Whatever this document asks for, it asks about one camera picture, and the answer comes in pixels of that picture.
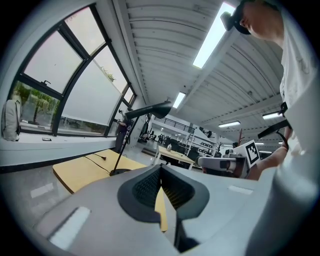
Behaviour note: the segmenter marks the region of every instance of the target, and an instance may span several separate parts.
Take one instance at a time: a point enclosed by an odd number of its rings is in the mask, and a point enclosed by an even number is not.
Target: floor
[[[125,149],[123,155],[149,166],[154,158],[141,152],[145,146],[146,143],[137,143],[133,149]],[[158,143],[156,141],[148,141],[147,146],[157,148]],[[52,165],[1,174],[0,187],[14,213],[31,227],[46,212],[71,195],[54,175]],[[168,230],[164,234],[173,243],[176,211],[165,194],[164,201],[168,221]]]

